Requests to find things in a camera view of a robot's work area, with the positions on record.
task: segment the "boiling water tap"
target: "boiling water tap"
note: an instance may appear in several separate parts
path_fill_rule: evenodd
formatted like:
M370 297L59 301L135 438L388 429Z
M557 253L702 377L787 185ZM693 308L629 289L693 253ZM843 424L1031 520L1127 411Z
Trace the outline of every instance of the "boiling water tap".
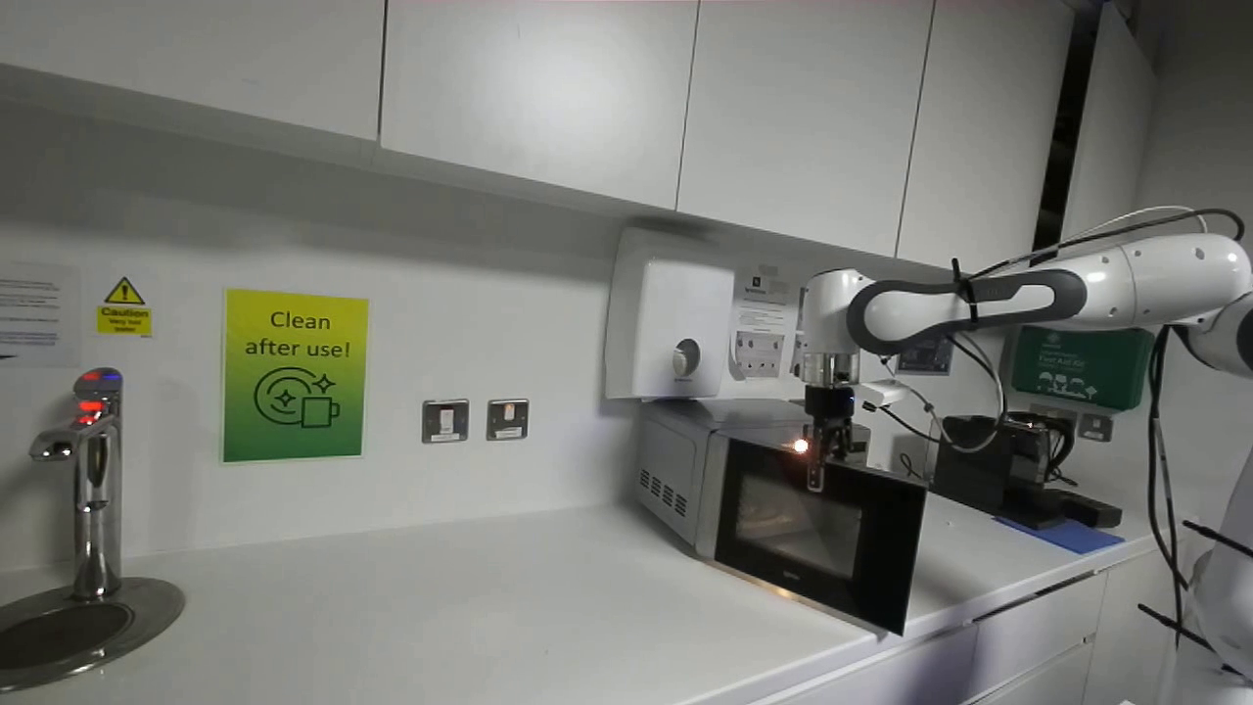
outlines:
M76 460L76 596L111 600L120 587L120 372L76 379L76 424L31 447L35 460Z

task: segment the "sink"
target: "sink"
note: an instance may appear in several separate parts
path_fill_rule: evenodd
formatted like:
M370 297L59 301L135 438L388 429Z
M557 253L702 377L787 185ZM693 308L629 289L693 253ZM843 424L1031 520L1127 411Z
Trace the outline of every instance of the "sink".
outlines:
M105 600L69 587L0 607L0 698L89 674L186 614L186 590L166 580L120 580Z

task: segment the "electronic device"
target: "electronic device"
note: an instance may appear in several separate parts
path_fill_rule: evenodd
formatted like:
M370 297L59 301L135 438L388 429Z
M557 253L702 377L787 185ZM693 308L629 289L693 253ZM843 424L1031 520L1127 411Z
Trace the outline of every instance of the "electronic device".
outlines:
M704 561L903 631L923 485L816 468L778 399L645 403L634 498Z

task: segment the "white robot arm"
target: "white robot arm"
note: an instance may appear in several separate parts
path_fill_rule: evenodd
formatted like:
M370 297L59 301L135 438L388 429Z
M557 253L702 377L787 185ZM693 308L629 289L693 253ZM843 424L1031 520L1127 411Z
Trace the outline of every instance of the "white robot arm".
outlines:
M803 325L809 447L816 460L832 460L843 458L851 429L858 352L892 356L937 332L1179 325L1207 368L1253 377L1253 270L1228 233L1155 233L950 284L833 270L807 284ZM1253 455L1222 536L1253 543ZM1253 561L1244 553L1218 543L1198 565L1189 614L1214 655L1253 676Z

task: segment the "red indicator light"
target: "red indicator light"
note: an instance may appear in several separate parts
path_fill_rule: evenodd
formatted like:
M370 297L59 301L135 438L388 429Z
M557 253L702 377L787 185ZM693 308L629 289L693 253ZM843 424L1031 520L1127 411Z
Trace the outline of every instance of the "red indicator light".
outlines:
M77 399L76 424L89 426L105 416L105 399Z

